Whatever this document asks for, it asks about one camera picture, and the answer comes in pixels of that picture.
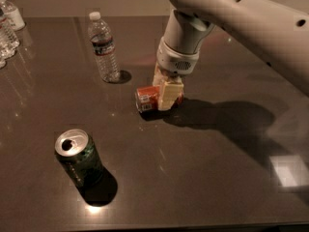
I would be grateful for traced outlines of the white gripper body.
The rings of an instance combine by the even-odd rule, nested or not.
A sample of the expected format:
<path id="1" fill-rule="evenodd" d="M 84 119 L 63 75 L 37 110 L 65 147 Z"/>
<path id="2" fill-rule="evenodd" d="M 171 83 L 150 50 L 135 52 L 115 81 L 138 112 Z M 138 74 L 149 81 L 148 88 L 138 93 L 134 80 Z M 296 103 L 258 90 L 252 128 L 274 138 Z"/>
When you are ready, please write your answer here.
<path id="1" fill-rule="evenodd" d="M 156 62 L 161 70 L 165 70 L 169 76 L 184 76 L 193 72 L 199 54 L 179 53 L 169 47 L 164 38 L 161 38 L 156 52 Z"/>

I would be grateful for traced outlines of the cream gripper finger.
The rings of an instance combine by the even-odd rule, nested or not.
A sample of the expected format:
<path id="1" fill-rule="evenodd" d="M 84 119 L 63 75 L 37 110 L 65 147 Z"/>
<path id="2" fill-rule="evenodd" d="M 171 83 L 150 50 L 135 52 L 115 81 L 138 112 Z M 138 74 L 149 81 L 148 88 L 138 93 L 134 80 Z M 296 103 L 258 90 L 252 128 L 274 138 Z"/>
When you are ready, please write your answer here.
<path id="1" fill-rule="evenodd" d="M 168 79 L 166 71 L 158 64 L 155 63 L 153 86 L 163 85 Z"/>
<path id="2" fill-rule="evenodd" d="M 183 81 L 180 77 L 163 80 L 159 85 L 158 109 L 167 111 L 183 95 Z"/>

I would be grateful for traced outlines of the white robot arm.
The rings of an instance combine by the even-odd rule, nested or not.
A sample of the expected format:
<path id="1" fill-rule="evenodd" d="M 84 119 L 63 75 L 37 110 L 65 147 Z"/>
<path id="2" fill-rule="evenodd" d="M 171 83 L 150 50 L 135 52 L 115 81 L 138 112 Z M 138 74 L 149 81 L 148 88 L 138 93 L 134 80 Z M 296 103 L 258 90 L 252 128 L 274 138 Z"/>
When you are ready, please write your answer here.
<path id="1" fill-rule="evenodd" d="M 169 0 L 174 6 L 162 36 L 153 85 L 157 107 L 170 109 L 183 92 L 203 40 L 217 26 L 290 81 L 309 92 L 309 16 L 269 0 Z"/>

